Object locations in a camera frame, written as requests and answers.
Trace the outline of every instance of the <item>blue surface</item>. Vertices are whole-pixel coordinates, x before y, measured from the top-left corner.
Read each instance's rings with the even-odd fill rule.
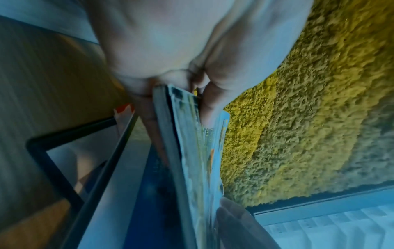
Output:
[[[171,174],[161,164],[153,146],[123,248],[184,248]]]

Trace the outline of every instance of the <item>yellow moss wall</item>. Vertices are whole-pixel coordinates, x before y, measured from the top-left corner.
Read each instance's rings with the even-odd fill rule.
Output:
[[[393,23],[393,1],[315,1],[287,59],[227,107],[227,195],[254,206],[394,179]]]

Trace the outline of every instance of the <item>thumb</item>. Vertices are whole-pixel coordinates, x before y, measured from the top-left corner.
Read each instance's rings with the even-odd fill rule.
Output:
[[[201,124],[208,129],[213,128],[220,112],[237,96],[236,92],[209,82],[204,89],[199,107]]]

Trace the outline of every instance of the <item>book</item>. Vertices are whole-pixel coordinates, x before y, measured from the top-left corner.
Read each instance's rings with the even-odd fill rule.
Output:
[[[184,246],[219,248],[216,210],[223,196],[220,162],[229,114],[213,129],[200,124],[199,98],[171,85],[156,86],[153,102],[176,191]]]

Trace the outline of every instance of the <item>hand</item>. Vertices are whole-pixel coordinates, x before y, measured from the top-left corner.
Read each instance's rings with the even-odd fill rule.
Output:
[[[203,91],[208,128],[225,105],[279,66],[312,0],[86,0],[108,66],[165,159],[155,84]]]
[[[246,209],[225,197],[220,200],[216,219],[219,237],[225,249],[280,249]]]

